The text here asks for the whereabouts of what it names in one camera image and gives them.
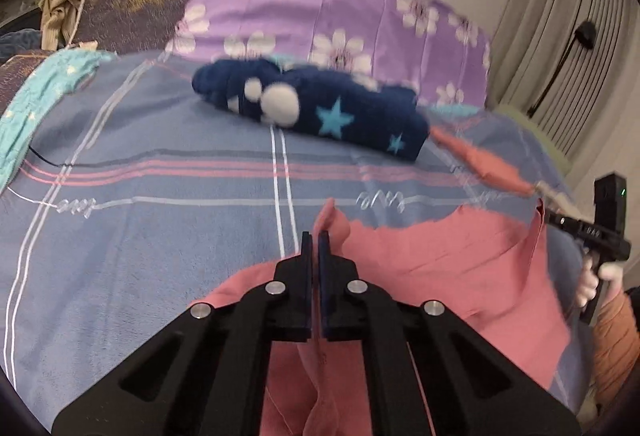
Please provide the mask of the white gloved right hand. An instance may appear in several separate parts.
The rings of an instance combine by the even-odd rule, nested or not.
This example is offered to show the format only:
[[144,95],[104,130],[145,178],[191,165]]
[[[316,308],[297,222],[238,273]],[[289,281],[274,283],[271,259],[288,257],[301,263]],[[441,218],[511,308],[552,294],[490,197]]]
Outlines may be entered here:
[[584,309],[597,295],[597,287],[602,285],[600,297],[604,306],[615,299],[623,290],[623,266],[617,263],[602,263],[596,268],[599,257],[596,252],[587,252],[582,256],[582,272],[578,279],[575,301]]

